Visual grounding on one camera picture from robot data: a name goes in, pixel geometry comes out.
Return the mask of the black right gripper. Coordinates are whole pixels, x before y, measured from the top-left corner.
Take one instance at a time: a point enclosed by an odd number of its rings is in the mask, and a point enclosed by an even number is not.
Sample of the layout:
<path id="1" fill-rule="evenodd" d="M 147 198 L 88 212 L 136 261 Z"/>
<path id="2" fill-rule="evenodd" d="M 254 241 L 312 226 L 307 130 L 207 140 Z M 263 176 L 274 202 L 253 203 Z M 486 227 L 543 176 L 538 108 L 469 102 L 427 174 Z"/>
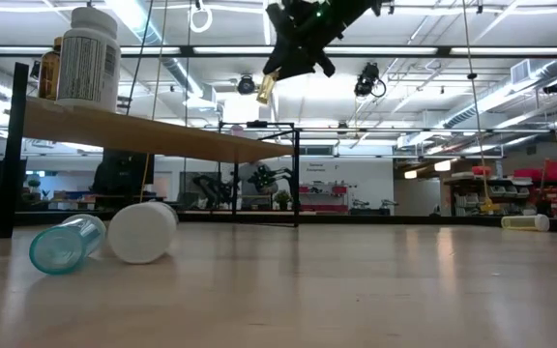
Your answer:
<path id="1" fill-rule="evenodd" d="M 367 12 L 381 15 L 383 0 L 269 0 L 268 18 L 277 34 L 276 46 L 320 50 L 315 62 L 327 77 L 336 67 L 321 50 Z M 263 73 L 283 80 L 312 73 L 312 65 L 300 50 L 276 47 Z"/>

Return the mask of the red white background shelf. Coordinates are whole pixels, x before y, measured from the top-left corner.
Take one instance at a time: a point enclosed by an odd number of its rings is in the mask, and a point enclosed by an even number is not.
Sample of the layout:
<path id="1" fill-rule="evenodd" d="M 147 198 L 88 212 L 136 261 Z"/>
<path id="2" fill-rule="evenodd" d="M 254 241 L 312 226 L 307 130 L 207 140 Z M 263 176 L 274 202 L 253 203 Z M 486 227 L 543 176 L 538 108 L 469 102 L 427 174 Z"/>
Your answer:
<path id="1" fill-rule="evenodd" d="M 347 215 L 351 208 L 351 189 L 352 186 L 344 181 L 300 184 L 301 210 L 317 214 Z"/>

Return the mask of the wooden shelf black frame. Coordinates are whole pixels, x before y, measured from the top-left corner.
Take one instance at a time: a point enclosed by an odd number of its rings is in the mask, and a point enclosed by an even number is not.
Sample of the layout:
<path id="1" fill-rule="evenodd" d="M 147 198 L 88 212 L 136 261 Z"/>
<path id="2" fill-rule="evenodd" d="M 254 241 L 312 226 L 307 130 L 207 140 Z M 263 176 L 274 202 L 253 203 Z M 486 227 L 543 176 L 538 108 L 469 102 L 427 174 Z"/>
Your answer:
<path id="1" fill-rule="evenodd" d="M 24 136 L 71 141 L 106 149 L 158 154 L 239 165 L 290 155 L 294 179 L 300 176 L 300 133 L 291 148 L 216 132 L 174 126 L 80 106 L 62 106 L 27 97 L 29 66 L 15 64 L 12 109 L 0 194 L 0 239 L 14 233 L 19 190 L 21 142 Z"/>

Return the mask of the brown bottle yellow cap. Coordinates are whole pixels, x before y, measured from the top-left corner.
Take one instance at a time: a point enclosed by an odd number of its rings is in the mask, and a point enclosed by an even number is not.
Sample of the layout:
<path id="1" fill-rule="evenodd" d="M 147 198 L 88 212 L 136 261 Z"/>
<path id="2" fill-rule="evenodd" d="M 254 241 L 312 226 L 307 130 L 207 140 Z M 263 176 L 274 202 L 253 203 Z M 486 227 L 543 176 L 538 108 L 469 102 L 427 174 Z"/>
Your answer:
<path id="1" fill-rule="evenodd" d="M 38 92 L 38 97 L 41 99 L 57 100 L 62 41 L 62 37 L 56 37 L 52 49 L 41 58 Z"/>

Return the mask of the storage shelf red bins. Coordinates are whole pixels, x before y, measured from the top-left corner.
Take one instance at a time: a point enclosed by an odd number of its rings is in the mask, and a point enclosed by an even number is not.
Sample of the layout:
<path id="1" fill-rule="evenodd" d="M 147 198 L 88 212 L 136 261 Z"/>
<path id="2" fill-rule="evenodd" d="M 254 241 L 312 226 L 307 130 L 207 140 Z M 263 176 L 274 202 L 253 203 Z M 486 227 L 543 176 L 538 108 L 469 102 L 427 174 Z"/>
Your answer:
<path id="1" fill-rule="evenodd" d="M 450 190 L 454 217 L 532 216 L 557 218 L 557 161 L 537 168 L 499 174 L 489 166 L 474 166 L 444 181 Z"/>

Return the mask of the teal transparent vial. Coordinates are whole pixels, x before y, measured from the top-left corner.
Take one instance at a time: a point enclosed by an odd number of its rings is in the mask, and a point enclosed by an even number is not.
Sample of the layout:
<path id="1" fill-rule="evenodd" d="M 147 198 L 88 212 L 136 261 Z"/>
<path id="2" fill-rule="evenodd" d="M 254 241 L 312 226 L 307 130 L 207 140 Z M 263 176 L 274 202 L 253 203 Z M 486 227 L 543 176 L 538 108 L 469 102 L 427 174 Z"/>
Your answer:
<path id="1" fill-rule="evenodd" d="M 106 226 L 95 216 L 79 214 L 39 233 L 29 248 L 29 258 L 39 271 L 59 276 L 77 271 L 103 243 Z"/>

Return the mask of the large white labelled bottle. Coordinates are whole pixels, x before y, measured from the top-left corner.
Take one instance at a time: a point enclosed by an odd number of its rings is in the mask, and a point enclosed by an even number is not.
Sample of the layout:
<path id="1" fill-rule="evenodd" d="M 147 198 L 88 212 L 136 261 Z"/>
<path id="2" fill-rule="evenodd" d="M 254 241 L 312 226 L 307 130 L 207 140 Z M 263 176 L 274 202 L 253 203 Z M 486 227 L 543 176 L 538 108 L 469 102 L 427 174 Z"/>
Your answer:
<path id="1" fill-rule="evenodd" d="M 56 102 L 114 112 L 120 60 L 115 19 L 92 7 L 74 9 L 62 40 Z"/>

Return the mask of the black overhead light beam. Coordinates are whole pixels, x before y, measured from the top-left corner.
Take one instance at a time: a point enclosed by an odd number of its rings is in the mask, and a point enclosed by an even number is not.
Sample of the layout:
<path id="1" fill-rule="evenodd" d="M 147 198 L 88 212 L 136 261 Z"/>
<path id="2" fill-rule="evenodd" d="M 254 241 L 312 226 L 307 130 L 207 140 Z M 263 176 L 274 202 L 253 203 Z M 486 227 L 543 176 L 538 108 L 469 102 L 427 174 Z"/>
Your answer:
<path id="1" fill-rule="evenodd" d="M 49 51 L 48 46 L 0 45 L 0 57 L 38 57 Z M 167 45 L 165 47 L 123 46 L 125 58 L 158 57 L 268 57 L 274 50 L 269 45 Z M 418 46 L 418 45 L 330 45 L 324 48 L 330 57 L 374 58 L 477 58 L 557 59 L 557 46 Z"/>

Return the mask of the person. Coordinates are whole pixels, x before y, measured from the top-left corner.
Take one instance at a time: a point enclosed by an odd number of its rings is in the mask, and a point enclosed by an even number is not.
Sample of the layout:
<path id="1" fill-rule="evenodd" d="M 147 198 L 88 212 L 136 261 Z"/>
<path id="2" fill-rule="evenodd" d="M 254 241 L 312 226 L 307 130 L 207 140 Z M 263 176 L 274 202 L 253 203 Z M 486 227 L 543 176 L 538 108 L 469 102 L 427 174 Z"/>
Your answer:
<path id="1" fill-rule="evenodd" d="M 244 163 L 239 166 L 238 178 L 241 182 L 243 195 L 263 195 L 268 193 L 266 188 L 257 188 L 256 185 L 250 181 L 258 172 L 259 168 L 263 168 L 264 170 L 270 169 L 270 167 L 262 161 Z"/>

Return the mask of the black background monitor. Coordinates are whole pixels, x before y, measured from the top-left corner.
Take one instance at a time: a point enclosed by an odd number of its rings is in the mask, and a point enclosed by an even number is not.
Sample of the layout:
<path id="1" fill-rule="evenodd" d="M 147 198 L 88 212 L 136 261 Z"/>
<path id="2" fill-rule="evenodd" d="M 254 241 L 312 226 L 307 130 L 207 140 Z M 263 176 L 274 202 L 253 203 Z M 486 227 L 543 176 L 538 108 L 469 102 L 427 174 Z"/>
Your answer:
<path id="1" fill-rule="evenodd" d="M 154 162 L 153 155 L 104 149 L 91 191 L 101 195 L 137 195 L 154 184 Z"/>

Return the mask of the small white medicine bottle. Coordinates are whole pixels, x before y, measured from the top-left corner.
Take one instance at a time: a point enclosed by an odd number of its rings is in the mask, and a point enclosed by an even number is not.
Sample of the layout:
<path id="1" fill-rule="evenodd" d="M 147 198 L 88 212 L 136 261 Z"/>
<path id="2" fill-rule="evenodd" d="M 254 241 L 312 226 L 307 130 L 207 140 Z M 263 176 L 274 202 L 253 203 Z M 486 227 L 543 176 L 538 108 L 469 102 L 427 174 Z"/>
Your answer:
<path id="1" fill-rule="evenodd" d="M 176 212 L 165 203 L 137 203 L 113 217 L 106 238 L 114 254 L 123 262 L 149 264 L 167 253 L 178 222 Z"/>

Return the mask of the black aluminium table frame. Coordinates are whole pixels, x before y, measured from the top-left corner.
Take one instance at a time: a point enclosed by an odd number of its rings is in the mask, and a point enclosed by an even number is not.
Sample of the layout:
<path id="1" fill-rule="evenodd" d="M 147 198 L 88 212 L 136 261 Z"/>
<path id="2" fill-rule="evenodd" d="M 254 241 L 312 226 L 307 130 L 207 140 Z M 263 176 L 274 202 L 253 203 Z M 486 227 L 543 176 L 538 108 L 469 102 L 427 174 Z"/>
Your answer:
<path id="1" fill-rule="evenodd" d="M 76 215 L 74 211 L 17 212 L 13 226 L 48 225 Z M 243 224 L 294 224 L 291 212 L 251 212 L 232 215 L 230 212 L 205 214 L 201 211 L 178 215 L 180 222 L 243 223 Z M 402 216 L 325 216 L 300 213 L 299 224 L 388 224 L 388 225 L 439 225 L 500 227 L 501 217 L 402 217 Z M 550 220 L 551 233 L 557 233 L 557 218 Z"/>

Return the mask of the black round ceiling device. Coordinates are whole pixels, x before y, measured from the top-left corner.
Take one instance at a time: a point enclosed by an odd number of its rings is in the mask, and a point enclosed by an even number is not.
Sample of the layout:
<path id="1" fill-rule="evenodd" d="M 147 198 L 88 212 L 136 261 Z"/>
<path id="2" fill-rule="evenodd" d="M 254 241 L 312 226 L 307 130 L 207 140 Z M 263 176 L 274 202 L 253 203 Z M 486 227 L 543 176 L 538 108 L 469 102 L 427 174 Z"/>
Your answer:
<path id="1" fill-rule="evenodd" d="M 256 85 L 251 75 L 243 74 L 238 81 L 236 91 L 240 95 L 251 95 L 255 92 Z"/>

